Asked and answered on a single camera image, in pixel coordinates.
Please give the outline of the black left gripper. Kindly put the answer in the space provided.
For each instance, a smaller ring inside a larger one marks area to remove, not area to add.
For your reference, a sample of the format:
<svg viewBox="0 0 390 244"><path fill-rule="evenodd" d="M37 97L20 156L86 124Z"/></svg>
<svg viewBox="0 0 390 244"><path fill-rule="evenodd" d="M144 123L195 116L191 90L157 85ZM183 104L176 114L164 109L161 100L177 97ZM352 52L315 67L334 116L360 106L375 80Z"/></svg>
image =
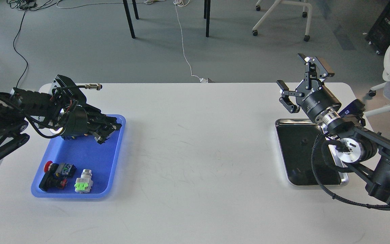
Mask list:
<svg viewBox="0 0 390 244"><path fill-rule="evenodd" d="M103 144L114 131L122 127L117 118L105 116L93 106L76 106L74 110L61 114L63 125L60 136L76 137L92 135L98 144Z"/></svg>

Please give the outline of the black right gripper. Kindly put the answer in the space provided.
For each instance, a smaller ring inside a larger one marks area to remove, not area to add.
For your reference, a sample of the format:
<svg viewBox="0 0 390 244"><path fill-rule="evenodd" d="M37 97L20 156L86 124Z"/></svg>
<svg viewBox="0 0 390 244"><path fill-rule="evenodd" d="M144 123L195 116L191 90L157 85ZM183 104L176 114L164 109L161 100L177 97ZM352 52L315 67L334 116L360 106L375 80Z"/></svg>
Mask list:
<svg viewBox="0 0 390 244"><path fill-rule="evenodd" d="M331 66L318 57L307 57L305 54L298 54L305 62L304 81L300 82L297 90L292 92L283 80L277 80L280 87L281 97L279 101L290 113L298 113L300 108L312 122L320 123L320 113L332 107L338 111L342 104L334 94L324 85L324 80L335 75ZM296 97L297 105L292 103L290 96Z"/></svg>

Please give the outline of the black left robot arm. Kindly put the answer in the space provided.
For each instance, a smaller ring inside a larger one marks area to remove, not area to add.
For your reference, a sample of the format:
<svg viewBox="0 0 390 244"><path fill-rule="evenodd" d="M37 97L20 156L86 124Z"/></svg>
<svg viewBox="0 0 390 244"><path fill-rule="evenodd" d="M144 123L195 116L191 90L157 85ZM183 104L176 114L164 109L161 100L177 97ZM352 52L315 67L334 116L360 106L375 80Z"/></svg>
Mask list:
<svg viewBox="0 0 390 244"><path fill-rule="evenodd" d="M76 85L69 77L57 75L49 93L17 87L0 93L0 160L26 144L28 125L44 138L92 135L99 144L119 131L122 124L89 105L81 88L100 90L102 85Z"/></svg>

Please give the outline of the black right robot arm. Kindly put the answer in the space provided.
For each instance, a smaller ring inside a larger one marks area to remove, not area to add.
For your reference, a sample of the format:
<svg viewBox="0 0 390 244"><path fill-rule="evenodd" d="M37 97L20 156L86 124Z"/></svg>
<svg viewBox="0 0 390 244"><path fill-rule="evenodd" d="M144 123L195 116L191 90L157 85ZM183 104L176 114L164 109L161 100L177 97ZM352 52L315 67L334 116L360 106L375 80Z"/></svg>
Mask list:
<svg viewBox="0 0 390 244"><path fill-rule="evenodd" d="M349 109L339 111L342 104L326 87L325 79L334 71L325 60L298 54L304 62L302 81L290 90L283 80L277 80L279 101L289 113L303 111L310 124L320 126L310 151L310 173L316 184L334 200L368 209L390 211L390 140L381 133L365 128L364 104L355 99ZM336 173L355 173L365 183L368 195L383 204L363 204L341 197L329 190L320 179L316 152L323 163Z"/></svg>

